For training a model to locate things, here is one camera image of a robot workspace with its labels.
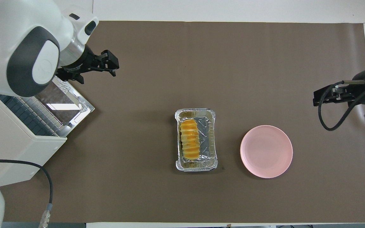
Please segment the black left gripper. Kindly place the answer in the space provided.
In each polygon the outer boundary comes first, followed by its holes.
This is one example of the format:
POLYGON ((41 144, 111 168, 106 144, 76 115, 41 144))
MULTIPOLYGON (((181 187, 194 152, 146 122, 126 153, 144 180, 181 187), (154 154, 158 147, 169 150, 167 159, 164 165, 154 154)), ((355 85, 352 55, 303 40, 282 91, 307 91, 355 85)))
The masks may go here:
POLYGON ((72 80, 84 84, 82 73, 90 71, 103 72, 104 69, 110 69, 110 74, 116 77, 116 70, 119 68, 118 58, 110 50, 104 50, 98 56, 86 45, 80 58, 72 64, 58 68, 55 76, 64 82, 72 80))

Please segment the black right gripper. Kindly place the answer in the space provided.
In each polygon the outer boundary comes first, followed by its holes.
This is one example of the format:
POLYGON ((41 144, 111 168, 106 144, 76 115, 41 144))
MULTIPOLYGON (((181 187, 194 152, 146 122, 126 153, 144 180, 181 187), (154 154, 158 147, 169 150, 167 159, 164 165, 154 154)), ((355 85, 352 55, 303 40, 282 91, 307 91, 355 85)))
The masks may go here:
POLYGON ((346 103, 348 107, 352 107, 353 102, 365 92, 365 71, 356 74, 351 80, 342 80, 340 82, 330 84, 313 92, 313 106, 320 104, 323 95, 323 103, 346 103))

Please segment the aluminium foil tray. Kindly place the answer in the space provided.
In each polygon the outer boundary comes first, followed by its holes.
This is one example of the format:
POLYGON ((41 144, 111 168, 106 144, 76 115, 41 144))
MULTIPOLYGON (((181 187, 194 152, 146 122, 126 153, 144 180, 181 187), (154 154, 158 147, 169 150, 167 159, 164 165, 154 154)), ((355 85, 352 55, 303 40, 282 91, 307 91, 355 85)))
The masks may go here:
POLYGON ((174 118, 177 122, 177 170, 205 172, 216 169, 218 158, 215 147, 215 112, 207 108, 179 109, 175 112, 174 118), (195 160, 188 160, 183 157, 180 125, 186 119, 194 119, 199 130, 200 156, 195 160))

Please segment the chrome glass oven door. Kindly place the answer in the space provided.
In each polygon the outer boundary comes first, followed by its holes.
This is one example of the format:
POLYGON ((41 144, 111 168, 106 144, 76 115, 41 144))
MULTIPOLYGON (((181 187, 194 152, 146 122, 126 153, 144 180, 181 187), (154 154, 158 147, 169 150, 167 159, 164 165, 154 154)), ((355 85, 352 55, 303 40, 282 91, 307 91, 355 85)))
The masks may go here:
POLYGON ((69 82, 53 77, 36 98, 55 116, 61 125, 75 128, 91 114, 95 107, 69 82))

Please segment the white toaster oven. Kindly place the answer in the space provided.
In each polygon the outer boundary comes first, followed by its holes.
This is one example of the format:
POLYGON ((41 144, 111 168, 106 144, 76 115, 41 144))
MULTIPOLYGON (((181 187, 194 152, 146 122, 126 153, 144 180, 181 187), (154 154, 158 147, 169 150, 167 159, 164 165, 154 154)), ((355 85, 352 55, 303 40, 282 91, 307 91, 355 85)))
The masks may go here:
POLYGON ((35 135, 0 101, 0 159, 42 166, 66 141, 66 137, 35 135))

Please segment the brown table mat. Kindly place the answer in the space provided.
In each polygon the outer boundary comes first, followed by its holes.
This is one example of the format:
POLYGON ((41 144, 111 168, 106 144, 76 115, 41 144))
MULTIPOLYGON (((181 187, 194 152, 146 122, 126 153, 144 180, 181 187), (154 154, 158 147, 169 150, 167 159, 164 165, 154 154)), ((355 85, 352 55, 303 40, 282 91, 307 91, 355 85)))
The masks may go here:
POLYGON ((365 107, 330 132, 312 104, 365 70, 362 24, 103 21, 88 44, 120 69, 73 82, 95 110, 45 164, 51 222, 365 223, 365 107), (176 168, 187 108, 216 114, 214 170, 176 168), (293 145, 276 178, 240 158, 260 125, 293 145))

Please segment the pink round plate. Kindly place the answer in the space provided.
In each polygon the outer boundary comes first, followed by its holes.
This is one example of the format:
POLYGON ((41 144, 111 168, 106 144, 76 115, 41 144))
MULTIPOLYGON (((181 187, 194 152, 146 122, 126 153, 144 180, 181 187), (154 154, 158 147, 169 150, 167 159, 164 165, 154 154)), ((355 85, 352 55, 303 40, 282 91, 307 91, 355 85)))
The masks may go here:
POLYGON ((256 177, 276 178, 285 173, 293 160, 293 145, 280 128, 260 125, 242 138, 240 158, 244 167, 256 177))

